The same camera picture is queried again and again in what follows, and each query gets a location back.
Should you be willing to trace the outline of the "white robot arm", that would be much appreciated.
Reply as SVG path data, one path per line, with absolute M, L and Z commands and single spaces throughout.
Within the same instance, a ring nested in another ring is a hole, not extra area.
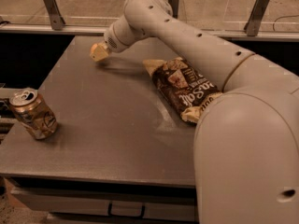
M 163 0 L 125 0 L 91 56 L 100 61 L 150 36 L 223 92 L 195 131 L 200 224 L 299 224 L 297 75 L 173 18 Z

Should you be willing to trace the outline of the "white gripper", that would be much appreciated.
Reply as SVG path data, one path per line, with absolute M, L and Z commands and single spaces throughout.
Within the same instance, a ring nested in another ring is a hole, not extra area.
M 99 62 L 109 56 L 109 53 L 120 53 L 130 48 L 135 42 L 147 37 L 143 30 L 133 28 L 124 16 L 114 21 L 104 33 L 105 43 L 93 44 L 90 57 Z

